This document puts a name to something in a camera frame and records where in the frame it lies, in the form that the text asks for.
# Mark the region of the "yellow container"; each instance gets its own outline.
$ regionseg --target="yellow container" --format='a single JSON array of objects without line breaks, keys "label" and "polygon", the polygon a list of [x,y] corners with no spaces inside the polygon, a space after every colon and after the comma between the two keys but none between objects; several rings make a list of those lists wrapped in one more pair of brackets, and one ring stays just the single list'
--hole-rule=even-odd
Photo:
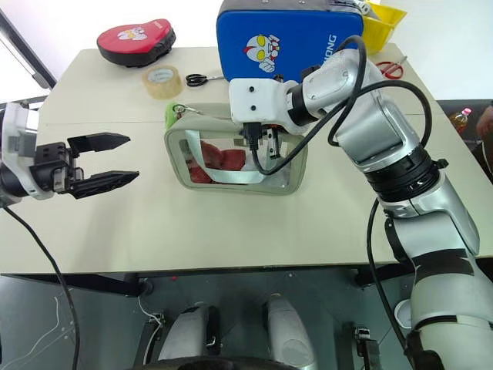
[{"label": "yellow container", "polygon": [[363,17],[363,40],[367,46],[368,54],[374,54],[381,51],[392,36],[392,33],[394,33],[395,27],[397,27],[407,13],[391,8],[390,6],[374,4],[372,2],[368,2],[368,4],[371,5],[375,14],[380,18],[377,20]]}]

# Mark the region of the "red scissors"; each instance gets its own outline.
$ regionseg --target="red scissors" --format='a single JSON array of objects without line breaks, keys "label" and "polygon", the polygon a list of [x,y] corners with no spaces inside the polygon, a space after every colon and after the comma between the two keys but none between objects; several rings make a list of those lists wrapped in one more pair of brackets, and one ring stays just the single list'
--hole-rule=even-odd
[{"label": "red scissors", "polygon": [[377,63],[377,67],[380,69],[380,72],[382,72],[382,75],[384,75],[384,77],[387,77],[388,79],[400,79],[404,74],[404,69],[402,68],[401,64],[404,63],[406,59],[407,56],[402,58],[397,63],[380,62]]}]

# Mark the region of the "gray floor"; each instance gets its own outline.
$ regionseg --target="gray floor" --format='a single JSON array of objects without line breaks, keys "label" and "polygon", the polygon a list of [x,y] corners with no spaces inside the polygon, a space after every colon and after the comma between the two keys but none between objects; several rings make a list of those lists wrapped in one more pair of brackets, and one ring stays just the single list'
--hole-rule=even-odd
[{"label": "gray floor", "polygon": [[[267,335],[261,306],[272,293],[281,293],[298,310],[313,342],[320,369],[361,369],[363,362],[347,345],[351,323],[369,327],[380,343],[384,369],[410,367],[374,287],[352,284],[354,271],[325,268],[293,272],[206,274],[152,279],[154,292],[143,298],[152,312],[176,317],[203,301],[220,309],[224,355],[268,358]],[[384,289],[392,305],[408,298],[411,278],[386,281]],[[0,277],[0,336],[3,366],[29,352],[36,340],[56,324],[55,300],[60,301],[60,324],[17,368],[68,368],[74,348],[73,326],[61,289],[47,284]],[[123,370],[131,367],[146,317],[135,298],[72,289],[81,321],[79,369]]]}]

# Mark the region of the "clear pouch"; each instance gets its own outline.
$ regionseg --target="clear pouch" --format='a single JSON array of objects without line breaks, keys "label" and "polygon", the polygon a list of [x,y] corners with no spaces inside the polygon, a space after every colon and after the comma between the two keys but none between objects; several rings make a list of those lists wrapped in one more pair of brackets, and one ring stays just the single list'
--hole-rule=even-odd
[{"label": "clear pouch", "polygon": [[[194,190],[228,190],[286,195],[300,186],[307,147],[282,170],[271,176],[259,173],[240,135],[242,126],[230,120],[225,103],[193,104],[166,131],[165,144],[180,183]],[[279,157],[272,158],[267,138],[259,145],[263,168],[272,168],[303,139],[277,132]]]}]

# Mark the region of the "metal frame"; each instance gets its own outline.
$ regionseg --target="metal frame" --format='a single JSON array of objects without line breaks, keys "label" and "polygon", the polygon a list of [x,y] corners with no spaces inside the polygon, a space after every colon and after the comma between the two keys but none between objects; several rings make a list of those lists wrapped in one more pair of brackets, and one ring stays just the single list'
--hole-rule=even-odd
[{"label": "metal frame", "polygon": [[[3,274],[3,276],[60,284],[55,274]],[[90,291],[121,294],[127,297],[139,297],[146,291],[146,285],[139,281],[137,274],[126,274],[124,281],[98,274],[63,274],[63,276],[69,287]]]},{"label": "metal frame", "polygon": [[56,84],[56,79],[48,71],[43,62],[38,58],[38,56],[32,51],[28,43],[22,38],[20,33],[14,27],[14,25],[8,20],[7,15],[0,9],[0,31],[2,31],[5,36],[10,40],[10,42],[15,46],[18,52],[25,58],[25,60],[31,65],[31,67],[39,73],[43,79],[48,83],[51,89]]},{"label": "metal frame", "polygon": [[[493,257],[479,258],[476,260],[479,268],[493,281]],[[235,267],[235,268],[204,268],[196,270],[180,271],[148,271],[125,274],[123,281],[102,276],[100,274],[64,274],[67,285],[102,293],[121,294],[127,297],[139,297],[141,294],[150,294],[152,285],[147,284],[147,278],[163,278],[172,276],[186,276],[198,274],[234,274],[263,271],[298,271],[320,268],[345,267],[357,269],[354,282],[360,287],[367,287],[374,283],[370,268],[367,265],[314,265],[314,266],[279,266],[279,267]],[[377,269],[377,275],[381,281],[400,276],[413,274],[414,270],[402,264],[386,264]],[[59,284],[54,274],[3,274],[11,278],[21,278],[31,281],[39,281],[48,284]]]},{"label": "metal frame", "polygon": [[[34,98],[27,98],[27,99],[21,99],[21,100],[16,100],[12,103],[23,103],[23,102],[26,102],[28,104],[32,104],[32,103],[41,103],[41,102],[44,102],[46,100],[48,96],[47,95],[44,95],[44,96],[35,96]],[[7,107],[7,103],[0,103],[0,110],[2,109],[5,109]]]}]

